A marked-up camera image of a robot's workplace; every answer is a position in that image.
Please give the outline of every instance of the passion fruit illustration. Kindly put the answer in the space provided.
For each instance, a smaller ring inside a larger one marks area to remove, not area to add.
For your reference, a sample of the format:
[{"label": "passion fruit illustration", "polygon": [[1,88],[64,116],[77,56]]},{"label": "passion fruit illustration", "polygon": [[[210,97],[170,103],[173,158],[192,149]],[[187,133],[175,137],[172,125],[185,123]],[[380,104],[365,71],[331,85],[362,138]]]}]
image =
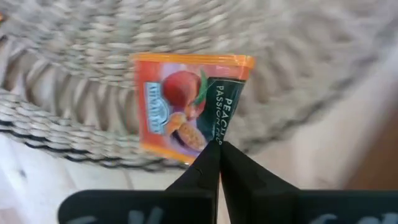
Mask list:
[{"label": "passion fruit illustration", "polygon": [[163,96],[170,105],[184,108],[198,96],[200,84],[201,80],[197,74],[178,71],[163,81]]},{"label": "passion fruit illustration", "polygon": [[187,116],[183,112],[174,112],[170,115],[169,122],[166,124],[166,135],[170,136],[174,131],[187,122]]},{"label": "passion fruit illustration", "polygon": [[202,151],[206,146],[206,139],[202,133],[190,123],[183,123],[177,130],[177,140],[195,151]]}]

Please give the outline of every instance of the tea bag packet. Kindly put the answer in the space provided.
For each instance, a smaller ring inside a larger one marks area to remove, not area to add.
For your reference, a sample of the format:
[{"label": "tea bag packet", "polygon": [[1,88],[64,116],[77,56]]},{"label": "tea bag packet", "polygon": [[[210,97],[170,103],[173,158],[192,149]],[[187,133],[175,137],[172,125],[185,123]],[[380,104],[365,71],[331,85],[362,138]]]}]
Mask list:
[{"label": "tea bag packet", "polygon": [[245,55],[137,54],[141,146],[191,163],[222,144],[254,59]]}]

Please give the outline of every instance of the wicker basket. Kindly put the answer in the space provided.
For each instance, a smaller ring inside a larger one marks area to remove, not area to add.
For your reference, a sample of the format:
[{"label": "wicker basket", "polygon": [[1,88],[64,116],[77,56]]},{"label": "wicker basket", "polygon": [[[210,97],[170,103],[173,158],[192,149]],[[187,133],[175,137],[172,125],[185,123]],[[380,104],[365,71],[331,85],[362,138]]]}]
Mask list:
[{"label": "wicker basket", "polygon": [[130,54],[255,56],[226,137],[250,152],[374,73],[398,30],[396,0],[0,0],[0,11],[0,131],[148,171],[186,165],[139,148]]}]

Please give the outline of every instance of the blue label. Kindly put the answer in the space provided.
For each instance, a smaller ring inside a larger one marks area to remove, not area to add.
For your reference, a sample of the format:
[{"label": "blue label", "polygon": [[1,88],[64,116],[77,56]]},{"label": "blue label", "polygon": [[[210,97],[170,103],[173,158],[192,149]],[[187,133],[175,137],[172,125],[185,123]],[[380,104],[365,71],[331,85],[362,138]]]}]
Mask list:
[{"label": "blue label", "polygon": [[164,134],[164,126],[169,122],[170,109],[162,97],[161,84],[145,83],[148,131]]}]

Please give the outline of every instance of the peach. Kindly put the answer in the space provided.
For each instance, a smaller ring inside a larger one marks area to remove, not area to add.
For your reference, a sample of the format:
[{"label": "peach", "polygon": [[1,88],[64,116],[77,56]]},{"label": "peach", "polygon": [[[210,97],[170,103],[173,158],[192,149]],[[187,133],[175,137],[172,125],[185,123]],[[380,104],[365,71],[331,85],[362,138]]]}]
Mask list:
[{"label": "peach", "polygon": [[172,106],[184,108],[197,97],[200,82],[200,77],[195,73],[175,72],[165,78],[162,84],[164,98]]}]

